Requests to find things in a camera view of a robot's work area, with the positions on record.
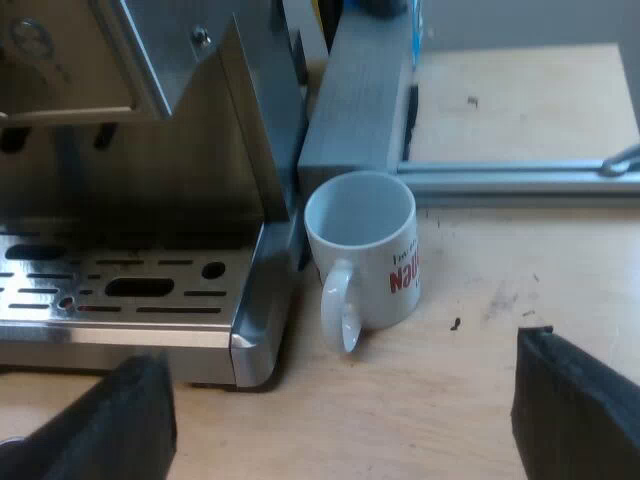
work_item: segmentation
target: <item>printed text on mug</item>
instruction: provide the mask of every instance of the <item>printed text on mug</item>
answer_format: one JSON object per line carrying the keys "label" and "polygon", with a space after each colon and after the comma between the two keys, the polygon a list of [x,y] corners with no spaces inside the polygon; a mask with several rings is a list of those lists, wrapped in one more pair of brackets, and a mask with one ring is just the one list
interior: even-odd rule
{"label": "printed text on mug", "polygon": [[[389,286],[392,294],[403,288],[409,288],[414,280],[416,281],[416,287],[418,286],[420,255],[418,255],[417,246],[418,241],[414,240],[406,251],[400,255],[393,256],[393,264],[400,266],[398,266],[397,271],[389,274]],[[403,261],[408,261],[408,263],[401,265]]]}

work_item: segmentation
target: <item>dark stain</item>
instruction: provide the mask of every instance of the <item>dark stain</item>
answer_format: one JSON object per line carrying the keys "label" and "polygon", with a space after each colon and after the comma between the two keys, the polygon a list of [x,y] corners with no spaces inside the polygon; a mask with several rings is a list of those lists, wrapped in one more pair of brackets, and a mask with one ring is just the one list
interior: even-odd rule
{"label": "dark stain", "polygon": [[485,321],[489,321],[503,312],[511,312],[513,310],[513,306],[518,300],[518,294],[516,293],[513,296],[508,296],[504,290],[505,282],[502,282],[495,295],[491,299],[489,309],[484,316]]}

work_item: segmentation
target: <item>blue object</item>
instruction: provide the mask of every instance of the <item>blue object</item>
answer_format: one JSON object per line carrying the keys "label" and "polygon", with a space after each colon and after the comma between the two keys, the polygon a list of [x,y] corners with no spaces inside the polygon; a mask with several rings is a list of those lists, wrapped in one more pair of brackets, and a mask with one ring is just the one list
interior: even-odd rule
{"label": "blue object", "polygon": [[424,23],[422,18],[422,0],[411,0],[411,24],[413,26],[413,69],[415,70],[420,61],[420,51],[422,50],[422,36],[424,35]]}

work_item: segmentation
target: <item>drip tray grate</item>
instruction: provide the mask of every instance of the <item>drip tray grate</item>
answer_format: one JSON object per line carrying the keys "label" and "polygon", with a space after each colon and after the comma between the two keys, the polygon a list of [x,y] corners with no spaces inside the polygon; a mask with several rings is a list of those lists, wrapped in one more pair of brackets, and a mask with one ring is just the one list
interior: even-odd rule
{"label": "drip tray grate", "polygon": [[230,329],[258,234],[0,231],[0,322]]}

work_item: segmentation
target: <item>black object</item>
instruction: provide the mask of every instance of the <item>black object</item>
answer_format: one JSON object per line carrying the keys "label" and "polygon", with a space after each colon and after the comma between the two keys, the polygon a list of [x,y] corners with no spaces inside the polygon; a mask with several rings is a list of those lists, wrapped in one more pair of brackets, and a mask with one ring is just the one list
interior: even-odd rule
{"label": "black object", "polygon": [[0,133],[0,152],[10,155],[22,151],[31,133],[30,127],[5,128]]}
{"label": "black object", "polygon": [[640,478],[640,388],[552,332],[518,332],[511,421],[528,478]]}
{"label": "black object", "polygon": [[343,0],[318,0],[320,19],[322,20],[322,32],[327,50],[331,53],[333,39],[338,31],[338,22],[342,16]]}
{"label": "black object", "polygon": [[393,18],[407,11],[407,0],[360,0],[360,4],[380,18]]}
{"label": "black object", "polygon": [[298,84],[306,85],[309,81],[309,72],[307,71],[307,59],[304,55],[300,30],[289,30],[289,39],[289,50],[293,59],[293,66],[296,69]]}
{"label": "black object", "polygon": [[416,126],[418,118],[418,104],[420,101],[420,92],[418,85],[411,85],[409,90],[409,108],[407,111],[407,127],[404,131],[404,152],[402,153],[402,161],[409,161],[409,151],[411,149],[411,139],[413,138],[413,129]]}
{"label": "black object", "polygon": [[160,480],[176,452],[166,360],[134,357],[20,444],[2,480]]}
{"label": "black object", "polygon": [[460,320],[460,317],[458,317],[456,318],[456,321],[453,322],[453,325],[449,330],[451,330],[452,332],[455,332],[456,330],[458,330],[458,328],[460,328],[460,325],[462,325],[462,321]]}
{"label": "black object", "polygon": [[93,141],[93,148],[100,151],[105,151],[111,145],[116,130],[118,129],[117,123],[103,123],[100,125],[100,130]]}

